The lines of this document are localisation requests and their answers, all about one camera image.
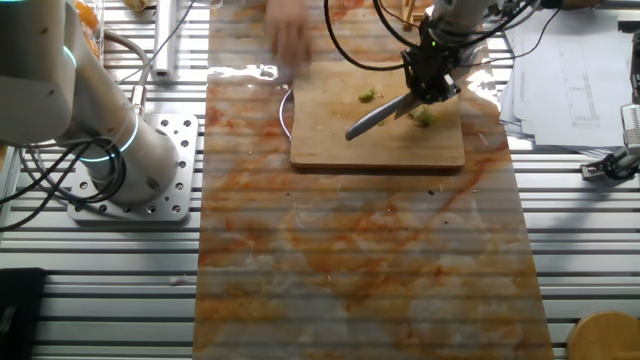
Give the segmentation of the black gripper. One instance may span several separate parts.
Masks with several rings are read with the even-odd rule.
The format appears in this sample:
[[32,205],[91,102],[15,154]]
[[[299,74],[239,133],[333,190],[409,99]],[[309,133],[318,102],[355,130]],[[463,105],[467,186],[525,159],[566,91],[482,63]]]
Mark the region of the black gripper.
[[437,42],[402,52],[404,76],[414,97],[422,103],[445,102],[460,93],[451,77],[453,48]]

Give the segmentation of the person hand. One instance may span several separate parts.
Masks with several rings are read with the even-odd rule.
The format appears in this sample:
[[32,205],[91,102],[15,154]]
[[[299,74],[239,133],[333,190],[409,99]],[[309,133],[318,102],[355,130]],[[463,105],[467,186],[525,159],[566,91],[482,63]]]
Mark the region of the person hand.
[[311,62],[309,15],[304,0],[267,0],[266,33],[271,54],[291,71]]

